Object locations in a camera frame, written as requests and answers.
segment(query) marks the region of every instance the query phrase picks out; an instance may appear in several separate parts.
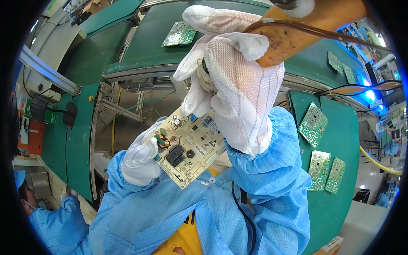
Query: grid pattern fabric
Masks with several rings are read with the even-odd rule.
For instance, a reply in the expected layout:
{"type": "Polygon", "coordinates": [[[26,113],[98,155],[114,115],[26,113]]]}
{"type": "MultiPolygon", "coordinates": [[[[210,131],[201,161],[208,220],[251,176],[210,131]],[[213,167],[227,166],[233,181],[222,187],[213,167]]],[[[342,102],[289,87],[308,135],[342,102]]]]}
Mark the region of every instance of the grid pattern fabric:
{"type": "Polygon", "coordinates": [[[310,176],[301,168],[298,136],[293,116],[282,107],[269,114],[273,135],[268,149],[243,154],[227,145],[232,167],[208,182],[202,173],[184,190],[162,174],[144,187],[123,178],[120,165],[126,151],[108,165],[108,188],[98,216],[89,229],[94,254],[151,254],[195,210],[203,254],[246,255],[252,230],[234,203],[231,181],[248,192],[254,210],[241,204],[254,221],[254,254],[300,254],[309,241],[306,189],[310,176]]]}

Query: hand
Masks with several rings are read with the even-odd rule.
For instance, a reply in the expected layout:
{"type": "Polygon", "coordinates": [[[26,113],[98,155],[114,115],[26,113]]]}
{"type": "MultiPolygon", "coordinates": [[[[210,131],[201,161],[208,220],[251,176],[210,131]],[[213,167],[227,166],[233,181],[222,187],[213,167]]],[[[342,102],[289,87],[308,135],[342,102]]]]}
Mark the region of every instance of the hand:
{"type": "Polygon", "coordinates": [[[207,6],[188,7],[183,19],[206,35],[196,42],[173,75],[178,81],[191,76],[182,114],[193,113],[200,117],[211,106],[218,129],[228,144],[251,155],[264,152],[270,144],[272,122],[268,114],[285,72],[283,63],[263,68],[255,61],[269,47],[267,37],[239,33],[260,18],[255,14],[207,6]],[[197,64],[200,58],[204,58],[214,82],[215,95],[200,85],[197,75],[197,70],[202,68],[197,64]]]}
{"type": "Polygon", "coordinates": [[[159,152],[156,138],[152,137],[146,144],[143,143],[164,121],[152,125],[148,130],[138,135],[130,145],[120,167],[127,182],[137,186],[146,186],[152,179],[160,176],[160,166],[153,159],[159,152]]]}
{"type": "Polygon", "coordinates": [[[61,195],[60,195],[60,198],[61,198],[61,200],[62,200],[63,198],[68,197],[68,196],[69,196],[69,195],[68,195],[67,192],[62,192],[61,195]]]}

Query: green sign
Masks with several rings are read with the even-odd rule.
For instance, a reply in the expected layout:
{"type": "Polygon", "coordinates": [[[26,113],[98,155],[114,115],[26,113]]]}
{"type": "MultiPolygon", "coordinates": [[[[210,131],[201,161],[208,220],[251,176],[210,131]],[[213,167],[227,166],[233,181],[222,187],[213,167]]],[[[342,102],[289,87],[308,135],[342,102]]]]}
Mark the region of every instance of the green sign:
{"type": "MultiPolygon", "coordinates": [[[[31,105],[31,99],[28,98],[25,104],[24,116],[32,119],[33,117],[31,116],[30,105],[31,105]]],[[[57,120],[57,113],[45,110],[45,115],[44,115],[45,123],[55,124],[56,120],[57,120]]]]}

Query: circuit board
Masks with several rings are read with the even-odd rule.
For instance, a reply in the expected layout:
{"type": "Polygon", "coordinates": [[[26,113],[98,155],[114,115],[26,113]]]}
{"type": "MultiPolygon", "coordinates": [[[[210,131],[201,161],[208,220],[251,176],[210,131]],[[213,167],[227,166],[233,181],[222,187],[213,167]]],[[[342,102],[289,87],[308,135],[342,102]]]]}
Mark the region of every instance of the circuit board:
{"type": "Polygon", "coordinates": [[[327,52],[329,64],[335,69],[338,73],[344,76],[343,73],[343,62],[341,62],[333,53],[330,51],[327,52]]]}
{"type": "Polygon", "coordinates": [[[324,189],[331,193],[337,194],[345,169],[346,164],[338,157],[335,157],[324,189]]]}
{"type": "Polygon", "coordinates": [[[180,107],[151,134],[156,137],[159,148],[155,160],[181,189],[226,150],[214,115],[214,110],[210,109],[200,118],[184,117],[180,107]]]}
{"type": "Polygon", "coordinates": [[[171,28],[169,34],[164,39],[162,47],[190,44],[193,41],[196,32],[197,30],[195,30],[187,22],[176,22],[171,28]]]}
{"type": "Polygon", "coordinates": [[[330,153],[323,151],[312,152],[309,175],[312,177],[312,186],[309,191],[322,191],[329,173],[330,153]]]}
{"type": "Polygon", "coordinates": [[[354,74],[351,68],[343,64],[343,69],[344,69],[344,73],[346,74],[346,78],[349,84],[356,84],[356,79],[354,78],[354,74]]]}
{"type": "Polygon", "coordinates": [[[297,130],[313,148],[316,148],[322,139],[327,123],[328,120],[326,116],[324,116],[322,111],[312,102],[297,130]]]}

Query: yellow shirt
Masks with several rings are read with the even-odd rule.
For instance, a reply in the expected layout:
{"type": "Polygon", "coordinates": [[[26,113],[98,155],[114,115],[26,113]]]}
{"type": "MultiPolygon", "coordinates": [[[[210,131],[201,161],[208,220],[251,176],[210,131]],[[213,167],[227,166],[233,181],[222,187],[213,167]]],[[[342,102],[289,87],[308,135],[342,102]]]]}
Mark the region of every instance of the yellow shirt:
{"type": "MultiPolygon", "coordinates": [[[[215,169],[208,170],[216,176],[219,172],[215,169]]],[[[153,255],[177,255],[174,248],[181,247],[186,255],[202,255],[201,243],[195,225],[195,211],[192,211],[183,224],[152,253],[153,255]]]]}

